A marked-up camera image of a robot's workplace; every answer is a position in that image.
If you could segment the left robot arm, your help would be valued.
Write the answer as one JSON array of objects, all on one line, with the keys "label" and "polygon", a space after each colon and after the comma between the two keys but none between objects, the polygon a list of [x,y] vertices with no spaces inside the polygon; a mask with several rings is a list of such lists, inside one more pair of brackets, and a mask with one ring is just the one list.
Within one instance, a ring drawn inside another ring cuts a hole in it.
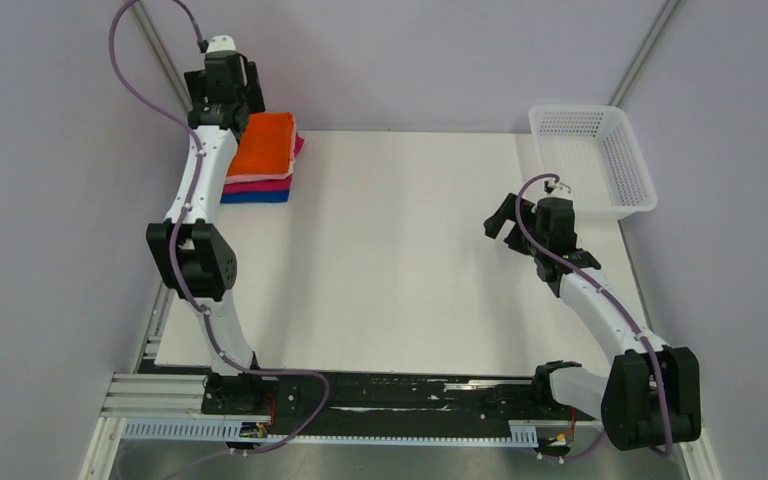
[{"label": "left robot arm", "polygon": [[266,386],[254,373],[256,354],[234,305],[236,254],[215,224],[240,137],[251,112],[263,108],[262,102],[249,102],[257,85],[246,77],[255,71],[244,55],[221,49],[206,53],[203,69],[186,73],[193,101],[184,123],[188,160],[166,218],[146,230],[162,281],[189,303],[209,348],[205,414],[254,414],[266,400]]}]

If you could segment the orange t-shirt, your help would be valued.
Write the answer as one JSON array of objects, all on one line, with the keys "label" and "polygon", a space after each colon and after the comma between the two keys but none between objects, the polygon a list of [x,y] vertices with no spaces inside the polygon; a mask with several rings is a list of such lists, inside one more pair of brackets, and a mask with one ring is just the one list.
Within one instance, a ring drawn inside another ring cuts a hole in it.
[{"label": "orange t-shirt", "polygon": [[257,113],[249,118],[236,154],[249,156],[290,156],[297,135],[291,113]]}]

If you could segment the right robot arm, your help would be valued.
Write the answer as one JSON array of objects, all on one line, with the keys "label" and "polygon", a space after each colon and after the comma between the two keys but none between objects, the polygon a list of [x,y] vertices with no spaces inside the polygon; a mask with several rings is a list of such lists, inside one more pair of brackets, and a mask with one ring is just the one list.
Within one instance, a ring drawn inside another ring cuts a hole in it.
[{"label": "right robot arm", "polygon": [[612,445],[628,451],[694,442],[702,433],[700,367],[687,347],[644,328],[611,289],[601,263],[581,248],[572,201],[533,203],[510,193],[483,223],[495,239],[533,259],[537,277],[587,327],[610,362],[600,376],[574,361],[536,368],[531,403],[544,417],[568,407],[599,420]]}]

